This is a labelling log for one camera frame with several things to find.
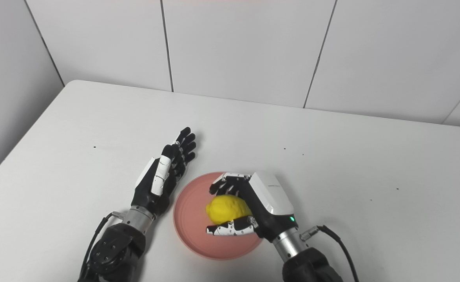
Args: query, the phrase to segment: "lemon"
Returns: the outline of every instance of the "lemon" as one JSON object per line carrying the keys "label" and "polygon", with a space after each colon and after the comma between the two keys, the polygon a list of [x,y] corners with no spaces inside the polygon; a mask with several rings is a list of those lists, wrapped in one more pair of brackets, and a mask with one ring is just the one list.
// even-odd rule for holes
{"label": "lemon", "polygon": [[214,224],[232,221],[236,218],[251,215],[246,202],[234,195],[219,195],[205,207],[205,212]]}

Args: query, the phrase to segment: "robotic hand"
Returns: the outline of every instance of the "robotic hand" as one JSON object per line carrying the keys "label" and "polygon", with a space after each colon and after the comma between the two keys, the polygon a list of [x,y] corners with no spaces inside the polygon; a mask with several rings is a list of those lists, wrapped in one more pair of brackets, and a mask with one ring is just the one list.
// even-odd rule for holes
{"label": "robotic hand", "polygon": [[210,194],[238,196],[247,203],[253,215],[208,226],[208,234],[237,236],[256,232],[260,238],[273,243],[284,261],[282,278],[285,282],[342,282],[326,257],[305,243],[316,230],[298,232],[293,205],[273,174],[224,173],[212,183]]}
{"label": "robotic hand", "polygon": [[169,196],[195,158],[196,136],[190,127],[183,129],[172,145],[166,145],[157,159],[150,159],[138,181],[131,208],[127,214],[113,212],[104,218],[89,248],[110,216],[122,219],[108,227],[92,251],[87,250],[79,282],[129,282],[138,260],[145,252],[145,233],[153,221],[169,207]]}

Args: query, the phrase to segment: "black robotic finger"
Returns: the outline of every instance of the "black robotic finger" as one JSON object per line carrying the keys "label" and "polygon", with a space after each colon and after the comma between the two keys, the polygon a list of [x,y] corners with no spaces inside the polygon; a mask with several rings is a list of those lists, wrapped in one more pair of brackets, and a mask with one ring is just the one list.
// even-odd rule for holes
{"label": "black robotic finger", "polygon": [[209,193],[211,195],[214,195],[216,194],[218,191],[219,191],[219,188],[222,188],[223,185],[226,184],[226,182],[224,182],[223,180],[217,180],[217,181],[214,181],[211,186],[209,187]]}
{"label": "black robotic finger", "polygon": [[219,189],[216,192],[216,196],[231,194],[231,192],[233,192],[233,195],[235,195],[235,193],[237,192],[237,187],[235,187],[231,183],[225,182],[219,186]]}
{"label": "black robotic finger", "polygon": [[190,152],[186,157],[185,157],[185,164],[193,161],[196,158],[196,154],[194,152]]}
{"label": "black robotic finger", "polygon": [[185,127],[185,129],[183,129],[180,133],[179,133],[179,136],[178,138],[176,139],[176,142],[178,144],[181,144],[183,143],[183,141],[185,140],[185,138],[191,133],[191,129],[190,127]]}
{"label": "black robotic finger", "polygon": [[193,133],[190,133],[183,141],[179,144],[180,148],[185,150],[186,146],[193,142],[196,139],[196,135]]}
{"label": "black robotic finger", "polygon": [[191,142],[187,144],[186,146],[181,145],[181,148],[183,149],[183,154],[186,156],[188,153],[192,152],[195,148],[197,147],[197,143]]}
{"label": "black robotic finger", "polygon": [[166,157],[168,157],[169,159],[173,159],[174,158],[174,154],[176,152],[173,150],[173,147],[172,145],[166,145],[164,146],[164,149],[162,150],[162,153],[161,155],[164,155]]}
{"label": "black robotic finger", "polygon": [[[193,147],[192,150],[196,147],[196,143],[195,142],[192,142],[191,144],[193,144]],[[179,154],[175,157],[175,159],[173,160],[172,164],[171,164],[171,167],[174,168],[175,170],[178,169],[177,167],[179,165],[184,165],[184,166],[187,166],[187,163],[189,163],[190,161],[194,160],[196,158],[196,154],[194,152],[190,152],[190,151],[185,151],[183,152],[183,154]]]}
{"label": "black robotic finger", "polygon": [[172,161],[174,162],[174,160],[179,157],[179,155],[181,155],[181,151],[179,150],[179,144],[178,143],[174,143],[171,145],[171,148],[172,148],[172,151],[173,151],[173,158],[172,158]]}

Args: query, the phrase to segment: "white table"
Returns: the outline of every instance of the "white table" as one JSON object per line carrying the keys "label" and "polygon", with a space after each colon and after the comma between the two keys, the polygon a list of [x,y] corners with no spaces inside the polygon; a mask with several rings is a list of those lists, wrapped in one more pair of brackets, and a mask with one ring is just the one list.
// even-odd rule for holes
{"label": "white table", "polygon": [[[175,195],[204,173],[269,170],[300,230],[335,230],[361,281],[460,281],[460,127],[86,81],[69,83],[0,166],[0,281],[76,281],[101,218],[128,209],[148,159],[187,125],[198,157]],[[150,239],[140,281],[281,281],[266,241],[231,261],[198,257],[172,209]],[[352,281],[334,241],[309,244]]]}

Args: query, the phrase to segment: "pink bowl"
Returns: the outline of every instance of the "pink bowl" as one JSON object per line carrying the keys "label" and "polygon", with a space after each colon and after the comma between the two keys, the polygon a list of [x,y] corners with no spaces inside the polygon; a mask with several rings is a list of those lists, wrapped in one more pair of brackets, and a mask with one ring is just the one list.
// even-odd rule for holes
{"label": "pink bowl", "polygon": [[227,260],[241,257],[256,248],[261,239],[256,234],[213,236],[205,227],[213,225],[205,206],[214,195],[209,187],[222,172],[201,175],[185,186],[174,204],[174,227],[181,241],[190,250],[208,259]]}

